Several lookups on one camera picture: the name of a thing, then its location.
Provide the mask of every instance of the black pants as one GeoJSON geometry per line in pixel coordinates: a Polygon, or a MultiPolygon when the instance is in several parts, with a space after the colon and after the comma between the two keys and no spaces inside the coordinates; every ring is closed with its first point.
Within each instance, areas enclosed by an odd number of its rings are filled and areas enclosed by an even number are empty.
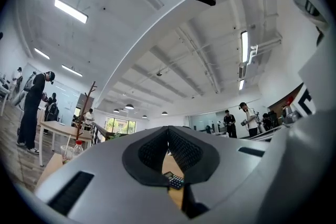
{"type": "Polygon", "coordinates": [[[19,143],[26,143],[26,147],[31,149],[35,147],[36,125],[37,125],[37,110],[38,106],[29,106],[25,104],[25,112],[23,114],[20,132],[18,137],[19,143]]]}
{"type": "Polygon", "coordinates": [[[237,138],[236,126],[228,126],[226,131],[229,133],[229,137],[237,138]]]}
{"type": "Polygon", "coordinates": [[[250,137],[256,136],[258,134],[258,128],[249,129],[248,133],[250,137]]]}

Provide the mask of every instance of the white table leg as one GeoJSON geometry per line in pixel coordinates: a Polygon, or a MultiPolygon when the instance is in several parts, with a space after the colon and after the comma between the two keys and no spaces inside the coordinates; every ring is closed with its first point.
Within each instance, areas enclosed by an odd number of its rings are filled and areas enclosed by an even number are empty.
{"type": "Polygon", "coordinates": [[[2,107],[1,107],[1,111],[0,111],[0,117],[2,117],[2,115],[4,114],[4,109],[5,109],[5,104],[6,104],[7,97],[8,97],[8,93],[5,95],[4,101],[2,103],[2,107]]]}
{"type": "Polygon", "coordinates": [[[42,161],[42,141],[43,141],[43,131],[44,127],[41,126],[40,128],[40,138],[39,138],[39,145],[38,145],[38,150],[40,151],[40,166],[43,166],[43,161],[42,161]]]}
{"type": "Polygon", "coordinates": [[[53,139],[53,143],[51,144],[51,150],[52,151],[55,151],[55,132],[52,132],[52,139],[53,139]]]}

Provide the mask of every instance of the wooden floor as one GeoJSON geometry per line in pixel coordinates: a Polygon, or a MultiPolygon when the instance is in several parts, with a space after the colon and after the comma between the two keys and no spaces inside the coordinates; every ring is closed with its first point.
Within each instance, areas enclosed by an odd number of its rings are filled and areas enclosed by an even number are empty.
{"type": "MultiPolygon", "coordinates": [[[[39,165],[38,155],[26,151],[25,147],[16,145],[17,128],[23,115],[21,110],[6,104],[4,115],[0,117],[0,154],[1,161],[6,167],[11,179],[22,184],[30,191],[34,191],[36,183],[40,178],[45,166],[53,156],[51,150],[52,134],[44,135],[43,138],[43,165],[39,165]]],[[[39,127],[36,130],[35,147],[38,148],[39,127]]],[[[67,143],[67,138],[55,136],[55,153],[60,153],[60,146],[67,143]]],[[[75,145],[75,140],[70,141],[70,145],[75,145]]]]}

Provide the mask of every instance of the white shirt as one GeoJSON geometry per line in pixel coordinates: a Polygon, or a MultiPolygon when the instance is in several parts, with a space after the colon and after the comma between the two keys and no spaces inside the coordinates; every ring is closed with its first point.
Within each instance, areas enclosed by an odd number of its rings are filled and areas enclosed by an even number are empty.
{"type": "MultiPolygon", "coordinates": [[[[254,112],[253,112],[253,110],[252,109],[247,109],[247,111],[245,112],[246,113],[246,115],[247,115],[247,121],[249,120],[249,118],[251,117],[251,116],[254,116],[255,114],[254,114],[254,112]]],[[[250,121],[249,123],[248,123],[248,129],[250,130],[250,129],[254,129],[254,128],[258,128],[258,123],[257,123],[257,119],[253,119],[252,121],[250,121]]]]}
{"type": "Polygon", "coordinates": [[[87,112],[85,114],[85,124],[87,125],[91,125],[93,123],[93,121],[88,121],[88,120],[93,120],[95,117],[93,115],[93,113],[87,112]]]}
{"type": "Polygon", "coordinates": [[[17,80],[18,80],[21,76],[22,76],[22,73],[19,72],[19,71],[17,71],[17,72],[15,73],[14,77],[13,77],[13,78],[16,79],[16,80],[13,80],[13,81],[12,81],[12,85],[16,86],[16,84],[17,84],[17,80]]]}

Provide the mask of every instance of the desk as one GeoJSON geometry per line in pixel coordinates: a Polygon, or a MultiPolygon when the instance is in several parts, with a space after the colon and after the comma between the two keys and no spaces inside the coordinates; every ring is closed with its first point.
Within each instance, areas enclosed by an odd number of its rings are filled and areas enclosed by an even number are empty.
{"type": "Polygon", "coordinates": [[[4,109],[5,109],[5,104],[6,104],[6,101],[7,101],[7,97],[8,95],[10,94],[10,91],[7,90],[6,88],[2,87],[2,83],[0,84],[0,92],[1,93],[4,93],[5,94],[5,98],[4,100],[2,101],[2,106],[1,106],[1,109],[0,109],[0,117],[2,117],[3,113],[4,113],[4,109]]]}
{"type": "MultiPolygon", "coordinates": [[[[45,181],[52,173],[57,171],[62,167],[62,155],[54,154],[44,169],[42,175],[40,176],[36,188],[39,187],[43,181],[45,181]]],[[[166,155],[163,161],[162,173],[172,172],[173,174],[183,177],[184,175],[178,165],[176,164],[173,156],[166,155]]],[[[183,188],[180,190],[170,188],[169,196],[173,199],[173,201],[177,204],[179,208],[182,206],[183,199],[183,188]]]]}
{"type": "MultiPolygon", "coordinates": [[[[53,143],[51,146],[52,151],[54,151],[54,143],[55,143],[55,134],[62,135],[65,137],[69,137],[71,135],[72,139],[76,139],[77,135],[77,128],[75,127],[70,127],[70,126],[64,126],[61,125],[57,121],[43,121],[40,123],[41,128],[40,128],[40,137],[39,137],[39,151],[40,151],[40,166],[43,166],[42,162],[42,142],[43,142],[43,131],[44,129],[48,129],[50,132],[52,132],[52,139],[53,143]]],[[[84,131],[80,130],[79,133],[82,133],[79,138],[80,140],[83,140],[85,142],[88,142],[88,147],[91,146],[91,133],[89,131],[84,131]]]]}

